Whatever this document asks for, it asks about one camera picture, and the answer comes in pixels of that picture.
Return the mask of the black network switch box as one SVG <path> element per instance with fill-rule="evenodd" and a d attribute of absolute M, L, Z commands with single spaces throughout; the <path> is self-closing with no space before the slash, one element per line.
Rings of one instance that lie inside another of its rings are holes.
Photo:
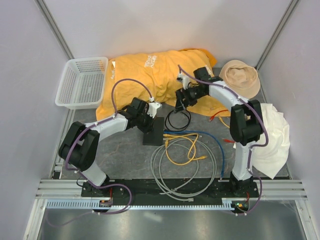
<path fill-rule="evenodd" d="M 152 128 L 150 132 L 143 135 L 142 144 L 144 146 L 161 146 L 164 142 L 164 117 L 156 117 L 152 123 Z"/>

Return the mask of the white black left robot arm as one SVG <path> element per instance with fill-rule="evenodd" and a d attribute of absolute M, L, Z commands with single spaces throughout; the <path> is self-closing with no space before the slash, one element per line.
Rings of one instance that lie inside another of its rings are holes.
<path fill-rule="evenodd" d="M 145 134 L 150 133 L 161 107 L 159 102 L 148 103 L 135 97 L 129 105 L 101 121 L 86 124 L 75 121 L 69 127 L 58 155 L 66 167 L 73 166 L 88 180 L 95 194 L 104 197 L 110 191 L 110 178 L 96 162 L 100 141 L 134 127 Z"/>

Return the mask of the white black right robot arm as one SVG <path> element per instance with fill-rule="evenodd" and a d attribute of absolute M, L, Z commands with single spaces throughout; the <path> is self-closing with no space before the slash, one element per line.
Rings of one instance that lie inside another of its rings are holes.
<path fill-rule="evenodd" d="M 194 106 L 205 96 L 218 100 L 230 112 L 229 132 L 236 150 L 229 191 L 235 197 L 242 196 L 253 187 L 252 149 L 258 146 L 261 135 L 268 134 L 260 102 L 240 96 L 221 77 L 210 76 L 205 67 L 196 69 L 193 75 L 180 68 L 176 79 L 182 83 L 182 88 L 175 92 L 176 112 Z"/>

